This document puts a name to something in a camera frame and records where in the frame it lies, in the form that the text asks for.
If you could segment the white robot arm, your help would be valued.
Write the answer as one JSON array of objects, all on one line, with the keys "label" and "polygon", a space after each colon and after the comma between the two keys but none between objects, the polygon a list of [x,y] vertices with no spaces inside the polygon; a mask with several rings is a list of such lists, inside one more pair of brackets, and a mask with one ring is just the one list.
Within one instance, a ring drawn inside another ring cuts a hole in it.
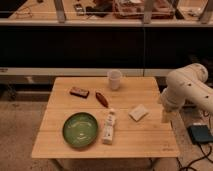
[{"label": "white robot arm", "polygon": [[199,63],[171,71],[166,76],[167,87],[159,96],[163,106],[162,122],[170,122],[186,100],[213,115],[213,89],[205,84],[207,79],[208,71]]}]

